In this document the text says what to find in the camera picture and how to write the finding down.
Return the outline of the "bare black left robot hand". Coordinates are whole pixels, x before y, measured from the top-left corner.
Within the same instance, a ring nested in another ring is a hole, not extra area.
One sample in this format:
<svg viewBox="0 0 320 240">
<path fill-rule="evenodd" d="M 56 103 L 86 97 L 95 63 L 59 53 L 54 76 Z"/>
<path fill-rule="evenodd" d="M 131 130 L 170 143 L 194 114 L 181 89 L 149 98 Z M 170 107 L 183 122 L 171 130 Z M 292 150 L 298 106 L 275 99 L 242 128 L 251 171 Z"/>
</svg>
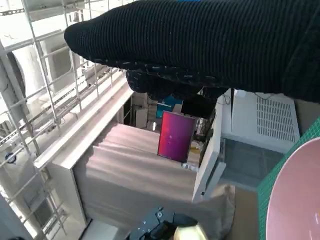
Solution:
<svg viewBox="0 0 320 240">
<path fill-rule="evenodd" d="M 178 227 L 197 224 L 196 219 L 186 214 L 157 207 L 142 218 L 142 222 L 130 231 L 125 240 L 171 240 Z"/>
</svg>

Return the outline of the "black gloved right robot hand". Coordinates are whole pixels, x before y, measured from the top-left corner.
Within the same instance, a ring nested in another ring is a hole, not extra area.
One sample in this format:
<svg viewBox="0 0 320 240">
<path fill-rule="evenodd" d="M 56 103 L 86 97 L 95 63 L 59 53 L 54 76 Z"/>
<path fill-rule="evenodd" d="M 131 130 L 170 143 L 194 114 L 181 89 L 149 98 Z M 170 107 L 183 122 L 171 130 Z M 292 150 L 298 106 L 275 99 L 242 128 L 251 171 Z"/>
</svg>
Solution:
<svg viewBox="0 0 320 240">
<path fill-rule="evenodd" d="M 70 25 L 64 40 L 156 101 L 229 89 L 320 101 L 317 0 L 137 0 Z"/>
</svg>

